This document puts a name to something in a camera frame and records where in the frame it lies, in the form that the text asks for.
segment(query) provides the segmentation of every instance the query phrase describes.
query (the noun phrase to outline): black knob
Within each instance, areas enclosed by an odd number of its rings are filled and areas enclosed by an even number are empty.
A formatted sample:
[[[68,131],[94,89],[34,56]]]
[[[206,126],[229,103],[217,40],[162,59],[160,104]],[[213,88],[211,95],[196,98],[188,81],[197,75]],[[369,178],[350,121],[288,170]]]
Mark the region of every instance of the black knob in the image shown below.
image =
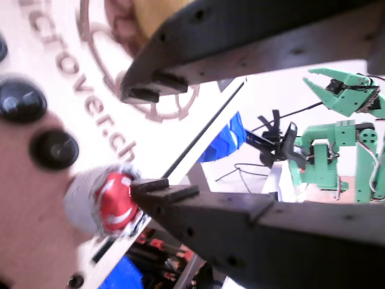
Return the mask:
[[[34,122],[44,116],[47,100],[33,84],[22,78],[0,80],[0,114],[17,123]]]
[[[8,48],[4,38],[0,35],[0,62],[7,56]]]
[[[34,161],[42,167],[62,170],[76,161],[79,146],[68,133],[60,129],[50,129],[33,138],[30,153]]]
[[[84,278],[78,273],[75,273],[71,276],[71,278],[68,281],[68,288],[70,289],[79,289],[83,286]]]

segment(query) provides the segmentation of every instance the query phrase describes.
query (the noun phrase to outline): blue cloth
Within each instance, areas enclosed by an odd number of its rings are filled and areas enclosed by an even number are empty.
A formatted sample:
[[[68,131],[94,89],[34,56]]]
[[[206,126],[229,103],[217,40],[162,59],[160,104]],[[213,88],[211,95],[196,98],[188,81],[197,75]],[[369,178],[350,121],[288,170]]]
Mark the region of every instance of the blue cloth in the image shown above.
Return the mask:
[[[209,147],[204,151],[198,162],[205,163],[207,161],[216,161],[229,156],[241,147],[246,141],[246,136],[241,115],[236,113],[229,124],[222,129]]]
[[[127,257],[123,257],[99,289],[144,289],[142,274]]]

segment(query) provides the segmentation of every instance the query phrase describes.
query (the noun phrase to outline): white wall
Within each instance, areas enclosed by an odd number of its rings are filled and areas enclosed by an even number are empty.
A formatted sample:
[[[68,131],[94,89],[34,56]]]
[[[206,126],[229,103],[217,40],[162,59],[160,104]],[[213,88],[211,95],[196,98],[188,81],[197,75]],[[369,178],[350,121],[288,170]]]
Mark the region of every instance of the white wall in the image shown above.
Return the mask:
[[[299,67],[294,69],[285,69],[275,72],[262,73],[248,77],[248,84],[244,88],[251,97],[239,109],[242,122],[245,129],[251,130],[261,123],[257,119],[259,115],[264,115],[267,120],[272,120],[271,110],[278,109],[280,114],[284,115],[306,106],[315,104],[320,100],[305,85],[302,78],[309,77],[313,82],[326,86],[330,79],[324,76],[312,75],[307,71],[310,68],[327,67],[345,70],[353,73],[366,73],[366,62],[362,60],[340,61],[335,63],[325,63],[315,66]],[[379,81],[379,85],[385,87],[385,83]],[[298,126],[299,135],[310,125],[319,125],[324,123],[335,123],[338,120],[354,119],[356,123],[374,122],[375,117],[370,114],[353,114],[351,117],[344,117],[334,111],[328,110],[325,106],[319,106],[309,111],[290,116],[281,120],[281,130],[286,131],[289,122],[293,121]],[[378,151],[383,145],[384,123],[374,123],[379,135]],[[341,157],[338,162],[338,174],[341,176],[354,176],[356,171],[356,148],[344,147],[340,150]],[[239,173],[224,178],[217,183],[215,178],[233,170],[234,163],[257,163],[259,164],[259,151],[251,146],[244,144],[240,150],[231,154],[227,158],[216,162],[205,163],[203,168],[208,177],[212,191],[246,191]],[[268,173],[267,168],[263,167],[242,167],[251,172]],[[259,192],[263,187],[263,178],[253,175],[243,174],[251,191]]]

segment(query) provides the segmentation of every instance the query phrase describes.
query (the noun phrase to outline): table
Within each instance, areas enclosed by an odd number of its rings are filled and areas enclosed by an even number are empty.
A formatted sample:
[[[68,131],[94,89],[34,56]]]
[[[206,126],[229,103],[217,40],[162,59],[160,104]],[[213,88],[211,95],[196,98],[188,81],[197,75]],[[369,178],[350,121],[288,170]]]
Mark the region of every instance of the table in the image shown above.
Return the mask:
[[[65,288],[78,272],[81,288],[95,289],[135,237],[117,240],[92,262],[106,240],[68,222],[62,200],[73,177],[131,161],[146,177],[167,173],[178,184],[245,101],[245,78],[222,93],[213,82],[157,105],[123,104],[117,88],[132,60],[111,38],[102,1],[4,0],[0,27],[8,45],[0,76],[27,79],[48,102],[35,123],[0,120],[0,278],[14,289],[52,289]],[[31,139],[49,128],[79,145],[78,159],[65,170],[39,167],[29,155]]]

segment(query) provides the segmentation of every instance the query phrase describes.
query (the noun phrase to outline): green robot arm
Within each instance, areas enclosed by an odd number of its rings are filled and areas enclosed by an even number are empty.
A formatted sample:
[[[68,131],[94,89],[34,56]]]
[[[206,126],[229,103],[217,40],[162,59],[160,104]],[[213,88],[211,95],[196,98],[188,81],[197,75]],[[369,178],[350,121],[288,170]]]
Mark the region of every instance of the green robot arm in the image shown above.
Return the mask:
[[[309,72],[332,78],[325,89],[304,78],[327,108],[348,117],[353,113],[371,113],[385,118],[384,96],[371,77],[328,68],[310,69]]]
[[[385,118],[385,99],[373,76],[353,74],[334,69],[311,69],[332,78],[324,89],[307,78],[305,83],[313,90],[324,105],[344,116],[353,113],[370,113]],[[314,140],[327,139],[327,144],[315,144]],[[291,161],[290,169],[294,184],[315,183],[325,190],[344,191],[347,184],[340,183],[337,175],[337,152],[340,146],[357,148],[356,202],[367,203],[371,200],[385,199],[385,151],[380,157],[376,154],[377,133],[373,124],[355,125],[353,121],[337,124],[310,126],[296,145],[310,154],[305,170],[299,170]]]

